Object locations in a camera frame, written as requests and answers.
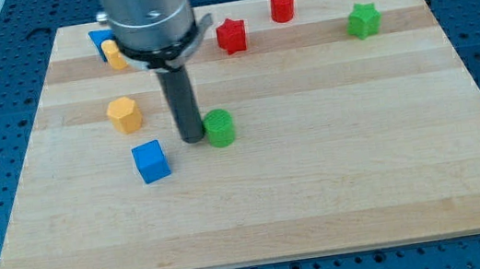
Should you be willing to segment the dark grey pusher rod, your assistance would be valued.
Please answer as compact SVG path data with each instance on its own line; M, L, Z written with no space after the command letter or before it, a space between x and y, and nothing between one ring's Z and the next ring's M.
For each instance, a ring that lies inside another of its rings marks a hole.
M187 144L200 142L205 130L186 68L157 73L157 77L181 140Z

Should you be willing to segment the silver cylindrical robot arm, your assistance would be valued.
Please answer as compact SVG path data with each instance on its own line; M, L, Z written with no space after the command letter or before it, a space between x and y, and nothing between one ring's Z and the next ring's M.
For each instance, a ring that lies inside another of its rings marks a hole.
M98 21L111 27L128 64L156 72L177 124L181 140L194 144L204 138L202 116L185 65L200 48L213 25L201 19L189 0L99 0Z

